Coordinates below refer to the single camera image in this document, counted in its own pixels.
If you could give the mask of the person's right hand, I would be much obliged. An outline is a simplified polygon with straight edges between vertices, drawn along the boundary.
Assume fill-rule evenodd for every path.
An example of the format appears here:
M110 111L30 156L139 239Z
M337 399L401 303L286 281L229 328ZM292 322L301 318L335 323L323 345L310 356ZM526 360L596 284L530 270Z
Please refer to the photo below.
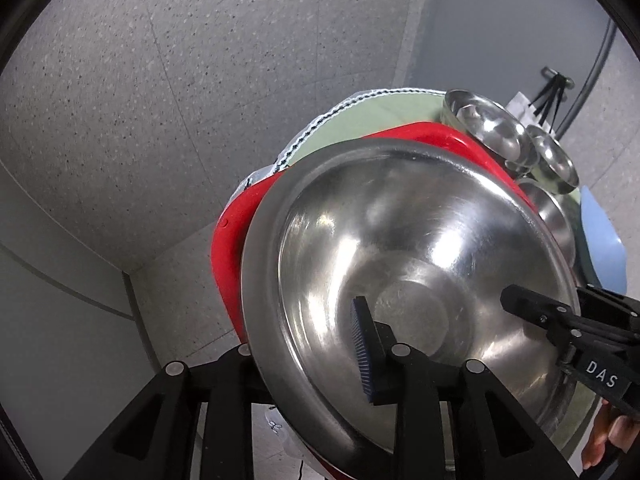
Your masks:
M582 450L582 468L588 469L600 463L608 443L627 453L638 433L638 422L626 415L617 415L613 405L607 400L602 400L589 439Z

